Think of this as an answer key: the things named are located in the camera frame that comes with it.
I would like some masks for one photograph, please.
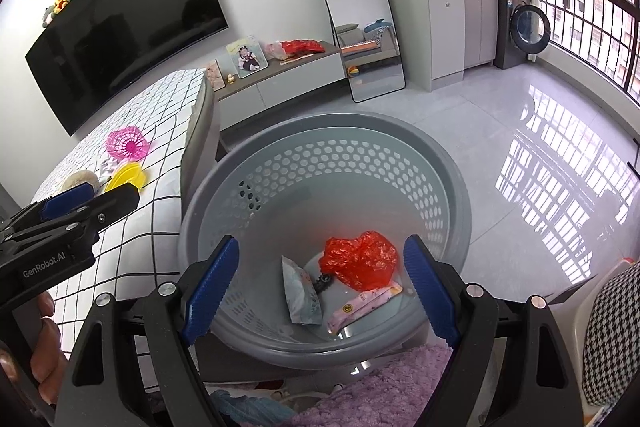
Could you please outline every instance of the finger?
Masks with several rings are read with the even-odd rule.
[[[42,320],[38,343],[31,357],[31,372],[35,379],[43,382],[58,365],[60,352],[60,330],[51,319]]]
[[[40,396],[49,405],[58,402],[58,394],[60,393],[60,387],[62,386],[62,379],[65,376],[65,369],[67,365],[65,354],[59,353],[57,361],[58,365],[53,370],[53,373],[51,373],[49,378],[41,383],[38,388]]]
[[[53,302],[49,292],[38,295],[38,309],[43,317],[52,317],[56,312],[56,304]]]
[[[9,353],[0,351],[0,365],[4,369],[4,373],[12,382],[18,381],[18,371],[15,367],[14,359],[12,359]]]

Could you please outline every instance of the white packet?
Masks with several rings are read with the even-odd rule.
[[[282,279],[289,316],[293,324],[322,324],[320,299],[309,274],[282,256]]]

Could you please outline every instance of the tv screen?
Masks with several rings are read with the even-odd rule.
[[[71,0],[26,60],[73,134],[143,73],[224,28],[218,0]]]

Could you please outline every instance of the basket rim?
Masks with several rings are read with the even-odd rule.
[[[301,116],[271,126],[232,149],[200,184],[185,213],[178,238],[181,270],[185,270],[190,264],[189,252],[198,251],[202,218],[217,188],[228,175],[244,160],[278,140],[308,130],[329,127],[363,128],[387,134],[404,142],[430,163],[449,200],[449,234],[442,260],[460,272],[470,243],[471,206],[458,166],[436,140],[417,127],[390,116],[367,112],[328,112]],[[391,319],[356,337],[339,341],[308,344],[270,339],[236,322],[222,310],[216,314],[211,331],[225,344],[267,362],[297,369],[318,369],[377,356],[410,338],[426,320],[420,300],[416,298]],[[381,350],[383,335],[392,338],[392,343]]]

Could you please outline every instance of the red plastic bag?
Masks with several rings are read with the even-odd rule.
[[[322,273],[335,275],[356,291],[389,284],[398,263],[398,251],[381,233],[369,230],[356,239],[332,237],[324,246]]]
[[[324,53],[324,47],[318,41],[282,41],[284,52],[289,55],[306,55],[309,53]]]

